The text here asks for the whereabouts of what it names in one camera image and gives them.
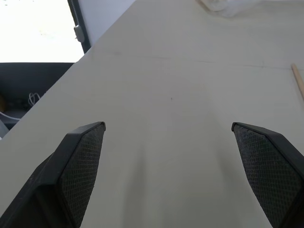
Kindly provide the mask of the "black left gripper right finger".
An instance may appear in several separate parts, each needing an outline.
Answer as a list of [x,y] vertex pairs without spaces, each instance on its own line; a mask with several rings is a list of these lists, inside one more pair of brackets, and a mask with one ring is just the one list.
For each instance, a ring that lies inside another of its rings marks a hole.
[[304,156],[280,133],[234,122],[248,183],[273,228],[304,228]]

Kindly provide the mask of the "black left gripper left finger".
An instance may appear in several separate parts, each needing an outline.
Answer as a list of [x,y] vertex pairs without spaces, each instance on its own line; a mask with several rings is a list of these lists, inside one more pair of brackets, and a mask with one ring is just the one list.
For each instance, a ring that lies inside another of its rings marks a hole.
[[106,131],[96,122],[67,133],[0,217],[0,228],[80,228]]

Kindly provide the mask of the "wooden chopstick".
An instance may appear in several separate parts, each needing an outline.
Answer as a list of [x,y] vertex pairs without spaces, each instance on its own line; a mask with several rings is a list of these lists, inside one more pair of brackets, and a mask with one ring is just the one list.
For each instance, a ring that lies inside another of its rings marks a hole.
[[295,80],[297,82],[297,85],[298,85],[299,91],[301,93],[301,96],[304,100],[304,81],[303,81],[303,79],[300,75],[300,72],[299,72],[296,64],[292,64],[291,69],[292,69],[292,72],[294,74]]

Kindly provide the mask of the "dark window frame post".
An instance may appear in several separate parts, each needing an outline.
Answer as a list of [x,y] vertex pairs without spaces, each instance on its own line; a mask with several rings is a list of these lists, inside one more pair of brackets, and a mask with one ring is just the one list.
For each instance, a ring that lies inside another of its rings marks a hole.
[[85,21],[84,21],[82,11],[80,8],[79,0],[67,0],[67,2],[69,4],[69,8],[70,8],[75,26],[80,25],[83,30],[83,33],[85,36],[85,42],[81,43],[81,46],[82,46],[84,53],[86,53],[91,48],[91,44],[90,44],[89,36],[88,36],[87,30],[86,30],[86,25],[85,25]]

